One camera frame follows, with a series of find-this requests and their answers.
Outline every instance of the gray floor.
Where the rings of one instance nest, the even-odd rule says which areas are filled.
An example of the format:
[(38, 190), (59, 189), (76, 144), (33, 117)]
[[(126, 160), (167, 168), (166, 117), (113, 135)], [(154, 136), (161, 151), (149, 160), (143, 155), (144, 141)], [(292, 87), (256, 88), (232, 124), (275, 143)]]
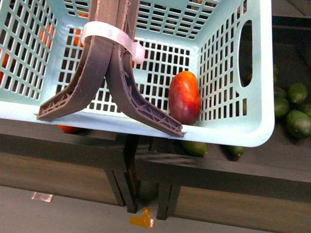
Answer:
[(152, 228), (129, 224), (123, 207), (54, 196), (51, 202), (32, 200), (33, 192), (0, 186), (1, 233), (263, 233), (237, 227), (170, 217), (155, 219), (156, 202), (148, 204)]

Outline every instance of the white zip tie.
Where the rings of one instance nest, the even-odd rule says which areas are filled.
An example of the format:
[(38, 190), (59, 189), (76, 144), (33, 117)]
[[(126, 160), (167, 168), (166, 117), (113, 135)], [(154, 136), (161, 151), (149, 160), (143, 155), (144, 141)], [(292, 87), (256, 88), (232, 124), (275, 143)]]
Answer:
[(141, 64), (145, 59), (145, 49), (140, 43), (134, 42), (131, 38), (119, 28), (108, 23), (92, 21), (83, 27), (81, 42), (84, 45), (87, 36), (98, 35), (113, 40), (125, 47), (131, 54), (135, 63)]

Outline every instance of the light blue plastic basket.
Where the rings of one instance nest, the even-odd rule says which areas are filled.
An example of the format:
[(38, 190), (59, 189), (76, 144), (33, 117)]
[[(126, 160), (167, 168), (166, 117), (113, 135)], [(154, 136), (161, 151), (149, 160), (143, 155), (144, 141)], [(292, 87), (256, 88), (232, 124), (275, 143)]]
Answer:
[[(89, 0), (1, 1), (0, 118), (171, 138), (121, 113), (105, 82), (85, 110), (36, 120), (40, 104), (73, 77), (88, 8)], [(243, 87), (240, 37), (250, 21), (253, 78)], [(144, 63), (134, 66), (136, 83), (164, 112), (178, 72), (198, 79), (202, 111), (195, 126), (184, 126), (182, 140), (249, 147), (268, 140), (274, 128), (271, 1), (144, 0), (136, 40), (146, 49)]]

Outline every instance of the lime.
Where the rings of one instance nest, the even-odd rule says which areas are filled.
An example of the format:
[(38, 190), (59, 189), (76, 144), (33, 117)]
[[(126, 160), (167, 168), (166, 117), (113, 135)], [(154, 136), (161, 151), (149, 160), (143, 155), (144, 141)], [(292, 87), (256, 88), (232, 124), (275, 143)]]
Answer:
[(277, 68), (276, 64), (273, 64), (273, 73), (278, 74), (278, 68)]
[(275, 96), (274, 98), (274, 114), (276, 118), (284, 116), (288, 110), (290, 109), (290, 103), (288, 103), (287, 99)]
[(281, 96), (281, 97), (285, 98), (287, 96), (287, 94), (286, 94), (285, 90), (283, 90), (282, 88), (280, 88), (277, 85), (274, 85), (274, 96)]
[(291, 110), (286, 117), (286, 128), (295, 138), (311, 136), (311, 119), (301, 111)]
[(307, 88), (302, 83), (295, 83), (288, 88), (287, 96), (291, 103), (300, 104), (307, 98)]
[(274, 83), (274, 84), (277, 83), (277, 76), (276, 76), (276, 74), (273, 74), (273, 83)]
[(192, 142), (192, 141), (179, 141), (181, 147), (191, 156), (204, 157), (208, 152), (208, 143), (205, 142)]
[(298, 106), (298, 110), (306, 114), (311, 119), (311, 104), (302, 104)]
[(241, 156), (245, 152), (245, 147), (225, 146), (225, 148), (233, 156)]

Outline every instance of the basket handle hole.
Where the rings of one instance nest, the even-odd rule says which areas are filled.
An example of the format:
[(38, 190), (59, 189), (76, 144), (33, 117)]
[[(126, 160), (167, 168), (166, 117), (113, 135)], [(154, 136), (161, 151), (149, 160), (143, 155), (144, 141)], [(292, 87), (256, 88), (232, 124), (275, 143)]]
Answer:
[(248, 86), (253, 77), (253, 35), (252, 21), (248, 20), (243, 25), (239, 48), (239, 73), (242, 87)]

